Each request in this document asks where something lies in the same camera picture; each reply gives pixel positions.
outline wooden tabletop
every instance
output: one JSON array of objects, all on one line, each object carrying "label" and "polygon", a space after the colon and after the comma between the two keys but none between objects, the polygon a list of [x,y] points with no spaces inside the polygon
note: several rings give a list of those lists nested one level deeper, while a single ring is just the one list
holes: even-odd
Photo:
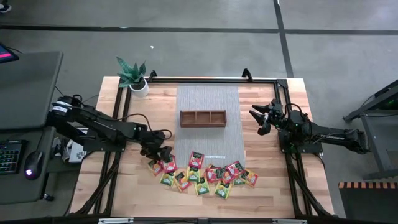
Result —
[{"label": "wooden tabletop", "polygon": [[[303,112],[312,118],[303,79],[290,78],[287,81],[291,102],[300,105]],[[104,77],[97,110],[112,115],[118,82],[119,77]],[[149,86],[150,92],[145,98],[132,96],[129,113],[145,114],[152,129],[169,129],[174,133],[177,125],[175,121],[177,84],[151,83]],[[246,167],[259,175],[256,187],[233,186],[227,200],[214,195],[215,185],[211,185],[210,194],[203,196],[196,196],[193,186],[181,193],[176,186],[168,187],[160,184],[161,175],[154,177],[150,173],[146,166],[150,160],[139,154],[140,145],[128,143],[119,166],[112,216],[294,217],[286,163],[279,149],[277,131],[272,128],[270,134],[259,136],[257,123],[249,114],[251,105],[266,105],[275,98],[274,88],[269,84],[240,84],[238,88]],[[123,91],[119,117],[125,96],[126,90]],[[128,121],[146,123],[141,117],[132,117]],[[166,141],[165,145],[174,146],[174,137]],[[97,187],[103,157],[103,152],[94,152],[83,161],[71,212],[81,208]],[[322,163],[312,154],[303,154],[302,157],[308,188],[324,208],[333,213]],[[105,189],[102,207],[106,203],[107,192],[108,188]],[[302,193],[299,190],[298,197],[300,208],[304,212]]]}]

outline gray fabric mat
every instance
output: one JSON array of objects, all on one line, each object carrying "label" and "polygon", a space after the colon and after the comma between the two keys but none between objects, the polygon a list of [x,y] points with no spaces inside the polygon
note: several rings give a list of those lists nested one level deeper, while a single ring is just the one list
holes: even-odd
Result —
[{"label": "gray fabric mat", "polygon": [[[181,128],[181,110],[226,110],[226,127]],[[186,167],[192,151],[205,155],[202,167],[226,166],[236,160],[245,166],[240,112],[237,86],[180,84],[174,145],[177,166]]]}]

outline concrete floor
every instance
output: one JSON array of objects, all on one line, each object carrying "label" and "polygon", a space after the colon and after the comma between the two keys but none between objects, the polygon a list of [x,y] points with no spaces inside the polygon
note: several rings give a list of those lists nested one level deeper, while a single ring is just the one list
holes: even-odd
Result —
[{"label": "concrete floor", "polygon": [[[397,30],[395,0],[279,0],[286,29]],[[277,29],[272,0],[11,0],[0,23],[70,26]],[[159,75],[286,77],[279,34],[187,32],[53,32],[0,30],[0,41],[23,52],[61,50],[58,87],[64,94],[98,94],[102,77],[118,71],[115,56],[146,61]],[[369,95],[397,79],[396,35],[287,35],[294,77],[304,78],[314,121],[356,128],[341,119]],[[361,181],[377,170],[372,154],[360,156],[324,145],[326,176],[335,213],[345,216],[340,181]],[[63,215],[72,196],[59,174],[57,201],[0,206],[0,219]],[[21,212],[32,211],[22,216]]]}]

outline white pot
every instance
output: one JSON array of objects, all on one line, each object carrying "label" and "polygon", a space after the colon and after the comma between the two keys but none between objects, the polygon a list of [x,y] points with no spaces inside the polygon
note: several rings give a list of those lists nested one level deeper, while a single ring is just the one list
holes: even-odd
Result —
[{"label": "white pot", "polygon": [[149,86],[148,86],[147,80],[144,79],[144,82],[145,82],[145,86],[142,87],[142,89],[140,89],[140,90],[135,90],[135,89],[132,88],[131,85],[129,85],[129,87],[130,87],[132,93],[134,94],[134,96],[136,96],[136,97],[144,97],[144,96],[148,95]]}]

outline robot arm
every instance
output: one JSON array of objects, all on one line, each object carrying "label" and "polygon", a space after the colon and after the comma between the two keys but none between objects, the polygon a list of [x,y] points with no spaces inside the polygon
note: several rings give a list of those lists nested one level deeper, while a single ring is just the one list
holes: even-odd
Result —
[{"label": "robot arm", "polygon": [[[171,147],[161,147],[165,134],[162,131],[148,130],[148,126],[134,122],[121,122],[94,107],[84,105],[78,98],[62,96],[49,112],[47,119],[49,125],[55,126],[60,134],[74,140],[85,149],[102,151],[124,150],[126,141],[139,143],[141,155],[155,160],[169,160]],[[77,122],[87,127],[90,131],[85,134],[70,126]]]},{"label": "robot arm", "polygon": [[328,143],[344,146],[350,151],[364,154],[369,152],[366,147],[365,134],[358,129],[336,129],[318,126],[311,122],[307,116],[300,111],[293,110],[289,114],[283,112],[283,106],[273,99],[265,106],[252,105],[259,113],[250,111],[261,128],[258,134],[264,135],[271,131],[271,126],[278,130],[289,133],[289,141],[295,146],[304,144]]}]

